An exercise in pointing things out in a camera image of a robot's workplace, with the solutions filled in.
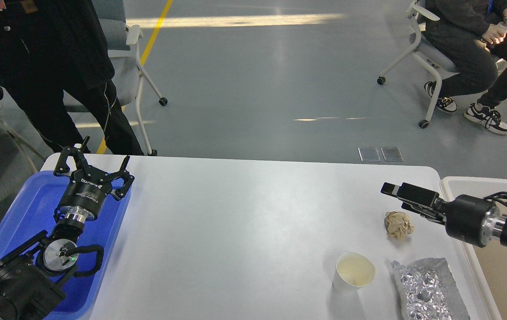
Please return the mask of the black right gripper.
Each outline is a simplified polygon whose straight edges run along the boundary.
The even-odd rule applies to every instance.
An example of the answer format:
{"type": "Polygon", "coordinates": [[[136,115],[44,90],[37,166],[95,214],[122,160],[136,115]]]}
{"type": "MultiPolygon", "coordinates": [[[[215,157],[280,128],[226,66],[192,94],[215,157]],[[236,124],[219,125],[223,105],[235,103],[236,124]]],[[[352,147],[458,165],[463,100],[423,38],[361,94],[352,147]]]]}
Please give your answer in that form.
{"type": "Polygon", "coordinates": [[[402,183],[384,183],[380,192],[402,201],[402,209],[419,214],[428,221],[445,225],[447,235],[483,248],[493,238],[493,229],[500,217],[494,202],[470,195],[459,195],[446,202],[439,193],[402,183]]]}

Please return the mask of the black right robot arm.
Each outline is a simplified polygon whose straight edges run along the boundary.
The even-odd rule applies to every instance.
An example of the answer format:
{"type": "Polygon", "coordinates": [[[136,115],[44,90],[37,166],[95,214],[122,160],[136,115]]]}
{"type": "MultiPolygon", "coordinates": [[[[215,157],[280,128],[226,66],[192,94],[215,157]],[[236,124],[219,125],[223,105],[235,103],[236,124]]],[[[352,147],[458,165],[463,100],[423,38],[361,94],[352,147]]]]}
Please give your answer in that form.
{"type": "Polygon", "coordinates": [[[459,195],[447,202],[436,191],[416,185],[383,184],[382,194],[402,201],[402,208],[445,226],[447,235],[477,247],[498,239],[507,247],[507,192],[476,198],[459,195]]]}

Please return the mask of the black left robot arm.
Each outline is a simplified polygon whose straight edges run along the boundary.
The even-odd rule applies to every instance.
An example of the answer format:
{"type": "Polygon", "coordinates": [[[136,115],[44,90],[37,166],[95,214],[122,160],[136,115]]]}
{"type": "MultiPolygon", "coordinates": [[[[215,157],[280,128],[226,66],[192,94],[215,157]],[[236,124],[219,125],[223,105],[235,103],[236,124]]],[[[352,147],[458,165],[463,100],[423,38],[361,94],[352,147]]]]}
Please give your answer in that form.
{"type": "Polygon", "coordinates": [[[34,174],[0,224],[0,320],[81,317],[94,301],[134,176],[66,147],[52,174],[34,174]]]}

